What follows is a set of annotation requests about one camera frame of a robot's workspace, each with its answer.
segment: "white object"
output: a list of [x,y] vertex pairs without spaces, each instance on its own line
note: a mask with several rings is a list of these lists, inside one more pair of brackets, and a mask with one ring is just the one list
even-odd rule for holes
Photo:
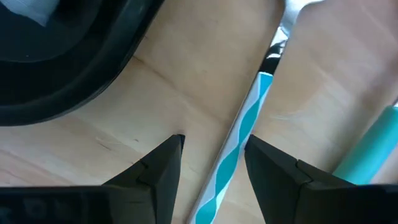
[[45,26],[60,0],[0,0],[11,12]]

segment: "wooden table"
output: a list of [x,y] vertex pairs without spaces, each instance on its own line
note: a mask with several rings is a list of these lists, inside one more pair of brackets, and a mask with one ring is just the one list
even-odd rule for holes
[[[187,135],[174,223],[182,223],[277,27],[281,0],[166,0],[134,58],[72,114],[0,128],[1,185],[102,184],[171,134]],[[254,134],[332,171],[398,96],[398,2],[306,8]],[[393,153],[375,182],[398,180]],[[216,223],[264,223],[244,161]]]

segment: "metal utensil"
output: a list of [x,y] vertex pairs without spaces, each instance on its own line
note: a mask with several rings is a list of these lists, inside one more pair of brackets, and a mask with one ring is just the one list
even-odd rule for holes
[[262,104],[274,78],[275,70],[300,11],[308,4],[323,0],[285,0],[282,20],[272,39],[246,99],[221,148],[213,170],[208,177],[188,219],[189,223],[212,223],[235,172],[239,157],[253,130]]

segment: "wooden surface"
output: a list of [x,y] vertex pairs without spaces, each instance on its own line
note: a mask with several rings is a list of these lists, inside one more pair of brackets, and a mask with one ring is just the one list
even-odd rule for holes
[[[171,134],[187,135],[174,223],[182,223],[254,78],[281,0],[166,0],[134,58],[72,114],[0,128],[1,185],[102,184]],[[255,134],[332,171],[398,96],[398,2],[306,8]],[[398,181],[393,153],[375,182]],[[215,223],[264,223],[244,161]]]

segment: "black plastic object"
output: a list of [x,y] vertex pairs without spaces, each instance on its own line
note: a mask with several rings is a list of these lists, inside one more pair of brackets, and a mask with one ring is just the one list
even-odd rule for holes
[[0,223],[171,223],[184,139],[171,136],[102,186],[0,188]]
[[398,185],[353,185],[255,136],[245,160],[267,224],[398,223]]
[[[99,5],[99,8],[89,10],[86,3],[81,11],[75,9],[69,12],[67,9],[70,6],[65,6],[64,3],[67,1],[95,2],[92,7]],[[84,35],[74,32],[70,43],[65,43],[69,49],[64,46],[58,52],[43,49],[42,55],[36,51],[37,58],[32,59],[34,62],[0,59],[0,126],[31,124],[52,119],[74,110],[100,94],[127,64],[163,1],[61,0],[61,8],[57,9],[52,19],[65,27],[71,27],[75,32],[84,32]],[[3,8],[0,13],[2,18],[8,12]],[[23,29],[29,23],[37,26],[26,18],[16,16],[15,20],[18,21],[17,24],[23,25],[18,27],[12,24],[9,27],[5,25],[8,20],[0,20],[2,36],[6,37],[4,32],[10,32],[9,29]],[[77,25],[86,20],[89,20],[89,26]],[[36,38],[36,42],[43,42],[48,36],[54,35],[54,26],[54,23],[49,22],[48,27],[31,28],[28,33],[41,30],[42,35],[32,36]],[[50,29],[48,34],[43,31],[46,29]],[[56,31],[66,33],[65,29],[68,30],[64,28]],[[30,37],[24,33],[23,38],[29,40]],[[0,40],[2,44],[11,42],[9,39]],[[37,49],[36,46],[26,43],[25,46]],[[49,46],[50,43],[45,43],[40,47]],[[23,49],[16,52],[26,54]]]
[[40,62],[64,54],[88,32],[103,0],[61,0],[45,27],[0,4],[0,61]]

